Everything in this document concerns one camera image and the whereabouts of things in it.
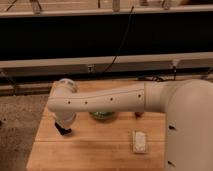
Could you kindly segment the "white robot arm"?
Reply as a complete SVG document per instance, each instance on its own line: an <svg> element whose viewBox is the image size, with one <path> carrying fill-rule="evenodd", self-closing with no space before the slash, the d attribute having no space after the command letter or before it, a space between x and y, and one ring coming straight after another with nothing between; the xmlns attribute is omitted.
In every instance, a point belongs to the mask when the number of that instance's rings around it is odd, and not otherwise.
<svg viewBox="0 0 213 171"><path fill-rule="evenodd" d="M62 79L47 106L65 130L78 112L162 112L166 115L165 171L213 171L212 82L150 81L79 92L74 81Z"/></svg>

